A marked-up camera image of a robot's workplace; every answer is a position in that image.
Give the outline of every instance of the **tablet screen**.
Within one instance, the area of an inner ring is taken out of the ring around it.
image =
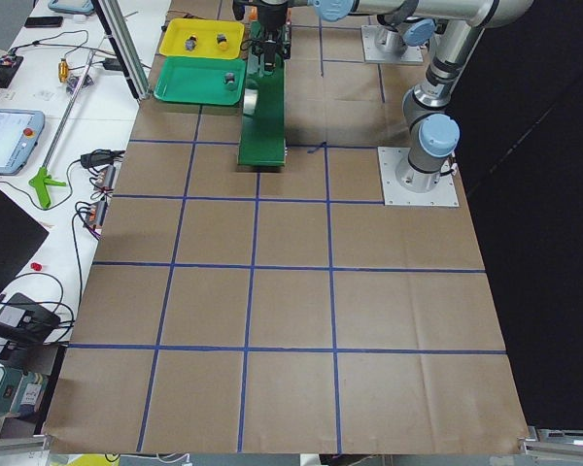
[[[0,112],[0,168],[9,163],[9,158],[15,152],[21,134],[29,126],[32,117],[32,114]]]

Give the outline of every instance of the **gold object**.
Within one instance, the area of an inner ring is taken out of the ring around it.
[[[69,65],[66,59],[61,58],[60,63],[58,63],[58,80],[66,83],[67,78],[69,78]]]

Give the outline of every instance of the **green tray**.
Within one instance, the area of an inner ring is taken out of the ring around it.
[[[234,88],[224,83],[226,73],[235,74]],[[169,56],[155,86],[154,96],[165,102],[235,105],[242,95],[244,60]]]

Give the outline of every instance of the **white cable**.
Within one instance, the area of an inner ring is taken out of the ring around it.
[[[181,455],[179,458],[175,458],[175,459],[172,459],[172,460],[165,460],[165,459],[162,459],[162,458],[160,457],[160,455],[159,455],[159,454],[157,454],[157,455],[156,455],[156,457],[157,457],[157,460],[158,460],[160,463],[164,463],[164,464],[173,464],[173,463],[179,463],[180,461],[184,460],[184,458],[185,458],[185,459],[188,459],[188,458],[189,458],[189,454],[188,454],[188,453],[184,453],[184,454],[182,454],[182,455]]]

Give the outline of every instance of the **cable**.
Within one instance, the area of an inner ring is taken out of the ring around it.
[[[78,262],[78,283],[80,285],[78,291],[78,308],[82,304],[82,293],[83,293],[83,278],[82,278],[82,262],[80,261],[80,252],[78,251],[78,240],[76,239],[76,226],[74,224],[76,217],[79,217],[78,212],[71,217],[71,235],[74,240],[74,250],[76,251],[76,261]]]
[[[162,456],[161,454],[158,453],[155,457],[157,458],[157,460],[160,463],[164,463],[164,464],[178,463],[178,462],[182,461],[184,458],[188,457],[188,453],[181,453],[181,454],[179,454],[179,457],[178,458],[166,459],[166,458],[170,458],[171,456],[176,456],[178,454],[179,453],[176,453],[176,454],[167,454],[167,455]]]
[[[65,296],[65,287],[62,285],[60,280],[52,274],[48,274],[46,272],[26,272],[25,274],[21,274],[21,275],[16,276],[14,279],[11,280],[11,282],[9,284],[11,284],[17,280],[23,279],[25,277],[33,276],[33,275],[37,276],[37,277],[38,276],[48,277],[48,278],[54,280],[58,284],[58,288],[60,289],[60,297],[58,297],[57,302],[62,302],[62,299]],[[9,304],[9,303],[5,303],[4,301],[1,301],[0,303],[1,304]],[[56,306],[52,312],[56,313],[56,311],[58,310],[58,307],[59,306]]]
[[[90,209],[93,207],[93,204],[89,204],[88,202],[84,202],[84,201],[78,201],[74,207],[76,209],[76,215],[80,218],[80,221],[82,222],[83,227],[88,230],[88,233],[90,233],[90,235],[93,238],[95,238],[96,240],[99,241],[99,238],[101,237],[99,235],[99,233],[97,233],[94,230],[94,228],[91,228],[86,221],[86,217],[82,216],[82,215],[90,215]]]
[[[71,320],[65,320],[64,322],[61,321],[58,325],[61,325],[63,323],[69,323],[69,325],[67,327],[60,327],[58,326],[57,328],[55,328],[56,330],[61,329],[61,328],[65,328],[65,331],[60,335],[60,337],[58,337],[55,341],[53,342],[47,342],[47,343],[40,343],[40,344],[36,344],[36,345],[24,345],[24,344],[20,344],[18,343],[18,346],[21,346],[23,348],[30,348],[30,347],[38,347],[38,346],[50,346],[50,345],[62,345],[64,343],[68,343],[68,342],[64,342],[62,341],[62,339],[65,337],[65,335],[67,335],[67,333],[69,333],[69,331],[73,328],[73,324],[76,321],[76,315],[74,314],[73,309],[71,309],[71,307],[65,303],[62,302],[58,302],[58,301],[34,301],[33,303],[5,303],[4,301],[0,301],[0,304],[2,305],[9,305],[9,306],[30,306],[31,304],[36,304],[38,306],[44,306],[47,304],[50,305],[56,305],[58,306],[62,306],[63,308],[65,308],[68,312],[69,315],[71,316]]]
[[[73,32],[74,33],[76,33],[76,32],[84,32],[85,35],[86,35],[86,38],[78,46],[75,46],[71,50],[68,50],[68,51],[65,52],[65,54],[62,56],[65,60],[67,59],[67,55],[69,53],[72,53],[72,52],[76,51],[77,49],[79,49],[80,47],[82,47],[84,44],[86,44],[88,42],[88,31],[86,31],[85,29],[80,29],[78,31],[73,31]]]
[[[86,33],[86,40],[82,44],[80,44],[78,46],[74,46],[73,44],[46,44],[44,42],[44,41],[51,41],[52,39],[57,39],[57,38],[59,38],[61,36],[64,36],[65,34],[78,34],[78,33],[81,33],[81,32],[85,32]],[[45,37],[43,39],[38,39],[36,41],[32,41],[29,44],[22,44],[21,46],[11,47],[9,49],[9,51],[8,51],[8,54],[9,55],[15,55],[19,49],[25,49],[25,48],[28,48],[28,47],[41,47],[41,46],[43,46],[43,47],[63,47],[63,48],[64,47],[68,47],[68,48],[73,48],[72,50],[70,50],[67,53],[65,53],[65,55],[64,55],[65,57],[67,56],[68,53],[71,53],[72,51],[75,51],[75,50],[78,50],[78,49],[95,50],[95,51],[99,51],[99,52],[104,53],[104,54],[109,55],[109,56],[116,56],[116,54],[114,52],[112,52],[112,51],[107,51],[107,50],[103,50],[103,49],[100,49],[100,48],[94,48],[94,47],[85,46],[84,44],[87,41],[88,41],[88,31],[85,31],[84,29],[78,29],[77,31],[64,31],[64,32],[61,32],[60,34],[56,34],[55,36]]]
[[[9,183],[9,182],[5,182],[4,180],[0,180],[0,183],[2,184],[6,184],[8,186],[10,186],[12,189],[14,189],[15,191],[19,191],[22,194],[24,194],[29,200],[30,203],[32,204],[32,206],[39,210],[39,211],[51,211],[52,209],[56,209],[57,207],[61,206],[62,204],[64,204],[65,202],[67,202],[71,196],[74,193],[74,186],[71,185],[71,167],[73,167],[76,163],[80,162],[80,160],[74,160],[73,162],[71,162],[68,166],[67,166],[67,170],[65,170],[65,178],[67,179],[67,186],[69,187],[69,194],[67,194],[67,197],[65,197],[64,199],[62,199],[60,202],[58,202],[58,204],[54,204],[53,206],[44,209],[43,207],[37,205],[37,203],[35,202],[35,200],[33,199],[33,197],[30,195],[29,192],[24,191],[23,189],[18,188],[17,186]]]

